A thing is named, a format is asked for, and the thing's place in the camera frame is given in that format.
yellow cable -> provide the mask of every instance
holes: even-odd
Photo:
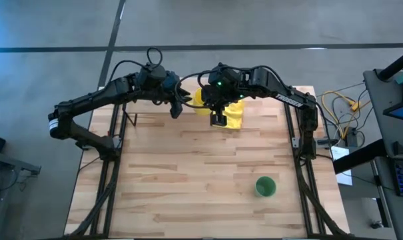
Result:
[[[343,130],[342,130],[341,126],[339,126],[339,124],[338,124],[339,120],[337,119],[337,116],[335,116],[335,115],[333,114],[333,112],[328,109],[326,103],[324,102],[324,96],[327,95],[327,94],[330,94],[330,93],[334,93],[334,94],[336,94],[336,95],[338,95],[338,96],[341,96],[341,97],[343,98],[343,100],[347,101],[350,105],[353,103],[353,101],[349,100],[347,97],[345,97],[345,96],[343,96],[342,94],[340,94],[340,93],[338,93],[338,92],[335,92],[335,91],[325,91],[325,92],[322,94],[322,97],[321,97],[322,106],[326,109],[326,111],[328,112],[328,114],[330,114],[330,115],[332,116],[332,118],[334,119],[334,122],[336,123],[336,126],[337,126],[337,128],[338,128],[338,130],[339,130],[339,132],[340,132],[340,135],[342,136],[342,135],[343,135]]]
[[[346,134],[348,134],[349,124],[350,124],[351,120],[354,118],[355,113],[356,113],[357,111],[361,110],[363,107],[365,107],[365,106],[366,106],[367,104],[369,104],[370,102],[371,102],[371,101],[366,102],[366,103],[363,104],[361,107],[359,107],[353,114],[351,114],[351,117],[350,117],[349,122],[348,122],[348,124],[347,124],[347,126],[346,126],[346,129],[345,129],[345,132],[344,132],[344,134],[342,135],[342,139],[344,139],[344,138],[346,137]]]

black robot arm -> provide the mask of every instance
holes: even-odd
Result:
[[[309,93],[302,93],[286,86],[279,76],[259,66],[252,69],[237,69],[219,63],[208,77],[208,85],[202,86],[204,104],[212,110],[210,124],[226,126],[226,116],[222,114],[230,103],[245,97],[272,97],[296,108],[299,112],[300,140],[299,155],[315,159],[316,144],[314,131],[318,127],[316,100]]]
[[[139,73],[132,73],[115,79],[99,91],[89,93],[73,100],[64,101],[55,106],[50,113],[50,135],[56,139],[72,138],[79,147],[90,145],[94,147],[105,160],[108,157],[117,157],[118,151],[111,136],[98,136],[86,128],[76,124],[73,117],[92,111],[108,104],[123,104],[130,101],[149,100],[158,105],[171,104],[171,116],[177,118],[182,112],[181,102],[175,96],[175,85],[183,101],[189,92],[180,88],[179,76],[172,71],[165,71],[160,65],[149,65],[141,68]]]

desk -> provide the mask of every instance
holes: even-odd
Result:
[[[0,183],[4,183],[5,189],[0,190],[0,236],[2,236],[1,227],[6,221],[5,213],[8,208],[9,192],[18,180],[21,171],[29,171],[32,175],[40,174],[40,166],[8,157],[0,153]]]
[[[403,159],[403,155],[395,155],[392,150],[395,141],[403,144],[403,120],[385,116],[383,110],[403,100],[403,86],[396,84],[395,81],[382,82],[377,79],[373,71],[364,72],[364,80],[383,139],[339,159],[335,162],[335,171],[339,173],[374,159],[372,166],[377,169],[382,185],[393,189],[395,186],[389,168],[391,159],[388,157]],[[388,225],[394,228],[397,238],[403,240],[403,197],[381,186],[378,186],[378,192],[382,203],[380,206],[382,220],[388,221]]]
[[[190,92],[197,87],[195,79],[183,86]],[[313,87],[299,90],[315,95]],[[126,129],[109,237],[306,236],[284,105],[274,99],[244,102],[240,131],[211,127],[208,116],[189,108],[172,119],[169,105],[129,104],[128,112],[139,116],[136,127]],[[112,111],[94,111],[90,130],[106,135]],[[316,136],[324,136],[321,122]],[[81,165],[96,157],[86,151]],[[96,161],[79,173],[65,233],[93,206],[101,165]],[[349,232],[332,162],[318,158],[313,167],[321,203]],[[277,191],[257,198],[254,183],[264,175],[276,181]],[[312,206],[310,212],[317,229]],[[100,216],[99,231],[105,209]]]

gray floor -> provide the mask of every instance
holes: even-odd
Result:
[[[0,47],[107,46],[118,5],[119,0],[0,1]],[[127,0],[116,45],[317,43],[403,43],[403,0]],[[385,67],[401,54],[403,49],[168,51],[163,65],[180,76],[211,69],[219,61],[238,67],[269,65],[287,84],[313,85],[321,94],[361,83],[364,70]],[[104,52],[0,53],[0,136],[7,140],[5,153],[43,166],[24,192],[14,191],[6,239],[62,235],[81,151],[72,140],[50,138],[47,114],[60,101],[94,91],[104,58]],[[145,53],[119,52],[113,54],[111,67],[122,59],[147,61]],[[117,76],[137,70],[125,65]],[[363,90],[361,85],[342,93],[357,98]],[[331,99],[327,96],[328,106]],[[336,110],[348,112],[341,101]],[[77,122],[88,126],[89,119],[86,114]],[[363,132],[366,144],[380,138],[374,114]],[[351,232],[392,235],[372,231],[360,218],[355,209],[374,211],[357,196],[375,190],[367,183],[354,185],[341,188]]]

wooden table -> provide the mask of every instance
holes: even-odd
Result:
[[[188,79],[184,88],[194,93],[196,82]],[[313,87],[298,89],[314,95]],[[211,127],[208,116],[189,108],[172,119],[170,105],[129,103],[128,112],[139,116],[136,127],[127,125],[109,236],[306,236],[283,104],[274,99],[244,102],[239,131]],[[112,111],[113,106],[94,111],[90,130],[106,135]],[[323,137],[321,121],[319,126],[316,136]],[[97,156],[96,151],[85,152],[81,165]],[[96,161],[79,173],[65,233],[76,229],[93,206],[101,165]],[[321,203],[349,232],[331,161],[317,158],[313,167]],[[261,176],[276,181],[272,197],[254,196]],[[310,212],[317,229],[311,205]]]

